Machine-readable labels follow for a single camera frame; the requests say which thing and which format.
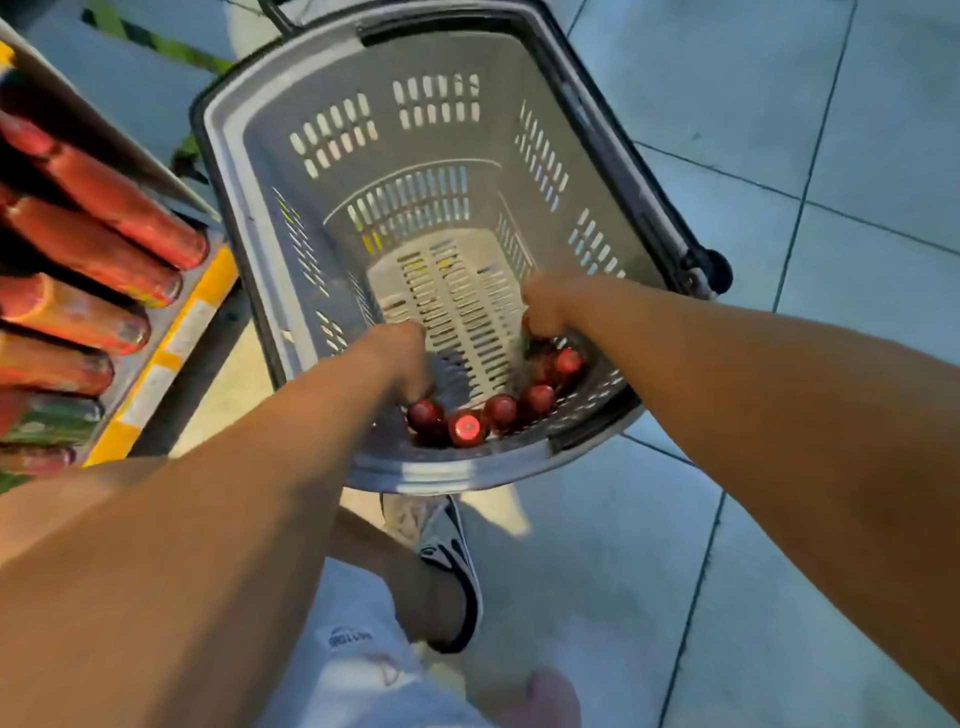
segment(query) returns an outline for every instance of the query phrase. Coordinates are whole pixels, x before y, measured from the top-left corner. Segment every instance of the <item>hand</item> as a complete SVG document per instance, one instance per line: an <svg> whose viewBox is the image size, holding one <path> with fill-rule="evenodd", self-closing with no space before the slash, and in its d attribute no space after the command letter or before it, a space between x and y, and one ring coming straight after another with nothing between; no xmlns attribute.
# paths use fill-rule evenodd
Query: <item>hand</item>
<svg viewBox="0 0 960 728"><path fill-rule="evenodd" d="M535 271L523 283L522 296L527 308L525 317L531 333L543 338L560 336L570 328L567 311L573 294L589 278Z"/></svg>
<svg viewBox="0 0 960 728"><path fill-rule="evenodd" d="M380 324L368 329L349 351L386 366L397 398L409 404L425 397L432 383L425 338L423 326L414 321Z"/></svg>

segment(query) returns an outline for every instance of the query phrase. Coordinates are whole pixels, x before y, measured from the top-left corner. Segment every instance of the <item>shopping basket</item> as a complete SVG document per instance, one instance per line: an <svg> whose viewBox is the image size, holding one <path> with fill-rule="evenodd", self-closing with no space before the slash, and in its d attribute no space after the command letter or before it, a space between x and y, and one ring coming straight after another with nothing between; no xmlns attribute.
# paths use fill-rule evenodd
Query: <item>shopping basket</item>
<svg viewBox="0 0 960 728"><path fill-rule="evenodd" d="M276 385L416 319L444 405L481 403L511 384L534 268L730 286L542 3L380 2L296 27L260 2L281 38L191 115ZM474 449L417 447L384 411L349 485L449 493L572 460L643 412L593 355L549 417Z"/></svg>

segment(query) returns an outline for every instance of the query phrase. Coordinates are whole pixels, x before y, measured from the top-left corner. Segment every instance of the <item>basket bottom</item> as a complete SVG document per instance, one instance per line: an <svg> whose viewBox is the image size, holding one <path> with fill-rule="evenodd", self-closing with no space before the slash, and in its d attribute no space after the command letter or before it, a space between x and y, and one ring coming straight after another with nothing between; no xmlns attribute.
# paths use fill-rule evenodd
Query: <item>basket bottom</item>
<svg viewBox="0 0 960 728"><path fill-rule="evenodd" d="M516 393L523 304L516 274L492 231L457 229L414 238L368 271L390 323L413 319L436 354L444 406L474 406Z"/></svg>

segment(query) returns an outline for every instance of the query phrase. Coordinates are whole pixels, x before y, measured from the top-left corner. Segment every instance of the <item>tile grout line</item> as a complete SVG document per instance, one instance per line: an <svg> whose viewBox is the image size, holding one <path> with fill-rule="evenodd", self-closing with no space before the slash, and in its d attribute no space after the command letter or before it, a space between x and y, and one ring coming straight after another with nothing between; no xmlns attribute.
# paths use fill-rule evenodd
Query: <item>tile grout line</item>
<svg viewBox="0 0 960 728"><path fill-rule="evenodd" d="M673 452L667 452L665 449L660 449L660 448L658 448L656 445L651 445L650 443L645 443L645 442L643 442L642 440L638 440L638 439L637 439L636 437L634 437L633 435L628 435L626 432L621 432L621 433L620 433L620 437L624 438L625 440L630 440L630 442L635 443L636 445L643 445L645 448L649 448L649 449L651 449L653 452L658 452L658 453L660 453L661 455L666 455L667 457L672 457L674 460L676 460L676 461L679 462L679 463L683 463L684 465L689 465L689 466L692 467L692 468L697 468L696 465L694 465L693 463L691 463L689 460L683 459L680 455L676 455L676 454L674 454Z"/></svg>
<svg viewBox="0 0 960 728"><path fill-rule="evenodd" d="M573 16L573 22L570 23L570 30L566 32L567 39L569 39L570 36L573 34L573 27L577 24L577 21L580 19L580 14L584 11L584 8L587 6L587 2L588 0L583 0L583 2L580 3L580 7L577 8L577 14Z"/></svg>
<svg viewBox="0 0 960 728"><path fill-rule="evenodd" d="M753 180L748 180L746 177L740 177L739 175L735 175L732 172L725 172L722 169L718 169L717 167L710 167L706 164L703 164L702 162L694 161L693 159L688 159L686 157L683 157L682 155L678 155L673 152L667 152L663 149L660 149L659 147L655 147L653 144L647 144L646 142L637 141L636 139L631 139L631 141L638 147L649 149L650 151L657 152L658 154L667 155L668 157L672 157L673 159L679 159L680 161L685 161L688 164L692 164L695 167L699 167L700 169L705 169L708 172L716 172L718 175L722 175L723 177L729 177L730 179L737 180L738 182L745 182L750 186L759 187L760 189L765 189L767 192L775 192L776 194L781 195L782 197L786 197L787 199L790 199L790 200L800 200L800 198L797 197L796 195L791 195L789 192L783 192L782 190L776 189L775 187L771 187L768 184L763 184L762 182L754 182Z"/></svg>
<svg viewBox="0 0 960 728"><path fill-rule="evenodd" d="M853 29L853 17L856 15L857 0L853 0L853 7L850 10L850 16L847 18L847 31L843 36L843 45L840 46L840 57L837 59L837 67L833 72L833 83L830 85L830 93L827 95L827 103L824 106L824 120L820 124L820 131L817 133L817 141L813 145L813 157L810 159L810 168L806 173L806 183L804 192L800 198L800 209L797 210L797 220L793 224L793 233L790 235L790 243L786 247L786 256L783 258L783 269L780 271L780 281L777 284L777 295L774 296L773 312L777 313L780 306L780 296L783 295L783 286L786 284L786 272L790 267L790 258L793 257L793 248L797 243L797 233L800 232L800 222L804 217L804 205L806 204L806 195L810 191L810 183L813 180L813 170L817 164L817 156L820 154L820 144L824 140L824 130L827 128L827 120L830 114L830 105L833 103L833 93L837 89L837 82L840 80L840 69L843 67L843 59L847 56L847 45L850 43L850 33Z"/></svg>
<svg viewBox="0 0 960 728"><path fill-rule="evenodd" d="M851 215L848 212L841 212L838 209L833 209L833 207L822 205L821 203L814 203L814 202L807 201L807 204L810 205L811 207L818 207L819 209L826 210L827 212L832 212L834 215L839 215L840 217L847 218L848 220L853 220L855 223L860 223L861 225L867 225L871 228L877 228L878 230L889 232L893 235L898 235L899 237L905 237L907 240L912 240L915 243L920 243L921 245L926 245L926 246L929 246L930 248L936 248L938 251L941 251L942 253L960 255L960 251L954 251L953 249L948 248L945 245L941 245L940 243L934 243L930 240L924 240L923 238L917 237L916 235L911 235L909 232L903 232L903 231L895 230L893 228L888 228L885 225L880 225L880 223L872 223L869 220L864 220L862 217Z"/></svg>
<svg viewBox="0 0 960 728"><path fill-rule="evenodd" d="M663 705L660 707L660 718L657 720L657 728L663 728L663 722L666 720L667 711L670 709L670 699L673 697L674 688L677 686L677 676L680 674L680 660L686 652L686 641L690 635L690 627L693 624L693 614L697 610L697 602L700 599L700 590L704 586L707 578L707 568L710 563L710 553L713 551L713 539L716 537L717 529L720 526L720 518L723 515L723 506L727 502L727 491L720 493L720 500L717 503L717 510L713 516L713 526L710 528L710 535L707 539L707 548L704 549L704 561L700 565L700 573L697 576L697 585L693 588L693 597L690 599L690 609L686 613L686 623L684 624L684 633L680 637L680 646L677 648L677 659L673 663L673 671L670 673L670 682L666 686L666 694L663 696Z"/></svg>
<svg viewBox="0 0 960 728"><path fill-rule="evenodd" d="M717 167L707 166L702 162L696 161L694 159L686 158L683 155L678 155L673 152L667 152L663 149L660 149L659 147L655 147L653 144L647 144L646 142L637 141L636 139L631 139L631 142L633 142L638 147L642 147L643 149L649 149L653 152L657 152L658 154L662 154L666 157L671 157L673 159L678 159L679 161L686 162L687 164L692 164L693 166L698 167L699 169L702 169L706 172L715 172L721 177L729 177L732 180L737 180L738 182L744 182L750 185L751 187L759 187L762 190L765 190L767 192L773 192L775 194L780 195L781 197L787 198L788 200L796 200L797 202L801 200L801 198L797 197L796 195L791 195L788 192L783 192L782 190L778 190L775 187L768 186L761 182L754 182L753 180L748 180L746 177L740 177L739 175L735 175L731 172L725 172L724 170L718 169ZM834 215L839 215L840 217L846 218L848 220L853 220L855 223L860 223L861 225L866 225L870 228L877 228L878 230L882 230L884 232L890 232L893 235L899 235L900 237L905 237L908 240L914 241L915 243L920 243L921 245L927 245L931 248L936 248L938 251L942 251L943 253L960 255L960 251L955 251L952 248L948 248L947 246L942 245L941 243L934 243L932 240L925 240L910 232L899 231L896 228L889 228L886 225L882 225L881 223L873 223L870 220L866 220L865 218L862 218L862 217L857 217L856 215L851 215L848 212L844 212L843 210L836 209L835 207L831 207L829 205L824 205L823 203L815 203L812 200L804 200L804 204L810 205L811 207L818 207L819 209L826 210L827 212L832 212Z"/></svg>

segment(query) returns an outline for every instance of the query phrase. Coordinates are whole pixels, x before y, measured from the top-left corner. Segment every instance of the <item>shoe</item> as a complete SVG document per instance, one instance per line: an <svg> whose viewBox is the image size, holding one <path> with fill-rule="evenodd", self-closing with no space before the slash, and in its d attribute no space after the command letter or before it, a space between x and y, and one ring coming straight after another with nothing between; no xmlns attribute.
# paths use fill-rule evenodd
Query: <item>shoe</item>
<svg viewBox="0 0 960 728"><path fill-rule="evenodd" d="M452 573L463 587L467 609L460 633L448 643L427 643L444 655L463 652L483 618L483 595L457 502L451 496L388 493L380 496L380 508L388 531L411 545L424 564Z"/></svg>

